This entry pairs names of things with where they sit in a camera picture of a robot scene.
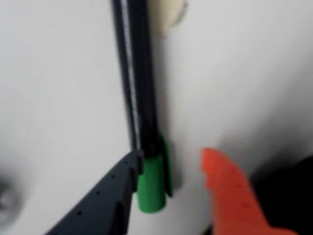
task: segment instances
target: orange object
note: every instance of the orange object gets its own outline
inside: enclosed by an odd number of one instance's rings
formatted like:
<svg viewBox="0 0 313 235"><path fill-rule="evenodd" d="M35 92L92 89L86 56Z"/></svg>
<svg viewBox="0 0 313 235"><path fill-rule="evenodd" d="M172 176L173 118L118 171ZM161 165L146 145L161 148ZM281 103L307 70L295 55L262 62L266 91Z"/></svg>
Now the orange object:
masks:
<svg viewBox="0 0 313 235"><path fill-rule="evenodd" d="M213 195L214 235L297 235L268 224L246 176L223 153L205 148L202 170Z"/></svg>

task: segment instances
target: green clip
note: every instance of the green clip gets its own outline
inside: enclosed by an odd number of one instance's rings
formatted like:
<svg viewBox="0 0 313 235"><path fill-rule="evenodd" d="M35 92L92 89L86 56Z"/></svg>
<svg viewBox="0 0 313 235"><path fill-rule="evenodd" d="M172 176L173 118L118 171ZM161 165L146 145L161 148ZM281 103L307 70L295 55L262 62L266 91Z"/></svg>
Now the green clip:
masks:
<svg viewBox="0 0 313 235"><path fill-rule="evenodd" d="M138 204L141 211L154 213L166 205L166 193L173 196L169 149L162 138L161 154L144 159L144 173L138 179Z"/></svg>

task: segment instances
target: dark object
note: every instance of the dark object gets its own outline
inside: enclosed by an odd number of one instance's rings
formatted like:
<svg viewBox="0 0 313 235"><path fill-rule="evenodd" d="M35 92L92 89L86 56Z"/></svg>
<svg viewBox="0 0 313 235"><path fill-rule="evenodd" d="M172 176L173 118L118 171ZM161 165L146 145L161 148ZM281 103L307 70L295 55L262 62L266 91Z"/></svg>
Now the dark object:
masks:
<svg viewBox="0 0 313 235"><path fill-rule="evenodd" d="M148 158L161 153L161 138L147 4L146 0L112 0L131 144Z"/></svg>
<svg viewBox="0 0 313 235"><path fill-rule="evenodd" d="M312 235L313 157L254 182L255 193L271 226ZM204 235L211 235L208 229Z"/></svg>
<svg viewBox="0 0 313 235"><path fill-rule="evenodd" d="M143 154L124 157L47 235L127 234Z"/></svg>
<svg viewBox="0 0 313 235"><path fill-rule="evenodd" d="M146 213L173 195L170 163L157 123L147 0L111 0L132 149L144 151L138 205Z"/></svg>

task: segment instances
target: black plastic part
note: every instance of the black plastic part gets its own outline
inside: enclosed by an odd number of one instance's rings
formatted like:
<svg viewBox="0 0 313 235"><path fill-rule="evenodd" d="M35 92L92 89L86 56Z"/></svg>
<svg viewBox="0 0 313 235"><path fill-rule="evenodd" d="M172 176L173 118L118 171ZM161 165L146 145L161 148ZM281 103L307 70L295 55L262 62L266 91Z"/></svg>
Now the black plastic part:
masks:
<svg viewBox="0 0 313 235"><path fill-rule="evenodd" d="M133 149L160 154L147 0L111 0Z"/></svg>
<svg viewBox="0 0 313 235"><path fill-rule="evenodd" d="M125 156L47 235L127 234L143 154Z"/></svg>

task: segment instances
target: white surface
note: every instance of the white surface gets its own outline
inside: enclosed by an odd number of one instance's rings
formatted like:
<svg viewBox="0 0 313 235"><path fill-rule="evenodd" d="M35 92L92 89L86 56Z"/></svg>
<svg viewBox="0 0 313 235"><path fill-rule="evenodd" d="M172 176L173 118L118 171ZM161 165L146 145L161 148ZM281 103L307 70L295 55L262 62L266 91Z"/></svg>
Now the white surface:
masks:
<svg viewBox="0 0 313 235"><path fill-rule="evenodd" d="M156 42L178 189L158 214L134 200L129 234L207 227L203 146L220 146L247 173L286 146L309 151L312 12L310 0L194 0ZM110 4L2 0L0 35L0 170L23 195L4 233L40 235L129 151Z"/></svg>

